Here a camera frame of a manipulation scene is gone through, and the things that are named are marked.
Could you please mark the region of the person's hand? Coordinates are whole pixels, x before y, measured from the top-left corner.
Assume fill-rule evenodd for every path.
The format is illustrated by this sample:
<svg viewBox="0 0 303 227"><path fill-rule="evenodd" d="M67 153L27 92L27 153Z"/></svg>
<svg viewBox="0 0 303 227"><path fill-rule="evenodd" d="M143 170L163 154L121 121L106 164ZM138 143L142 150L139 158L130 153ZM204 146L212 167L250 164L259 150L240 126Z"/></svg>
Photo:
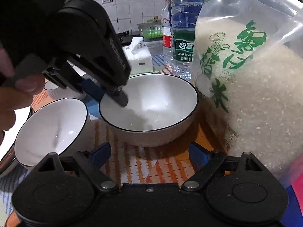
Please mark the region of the person's hand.
<svg viewBox="0 0 303 227"><path fill-rule="evenodd" d="M34 73L18 79L12 87L1 87L1 131L7 131L15 124L15 110L29 106L33 96L44 87L42 73Z"/></svg>

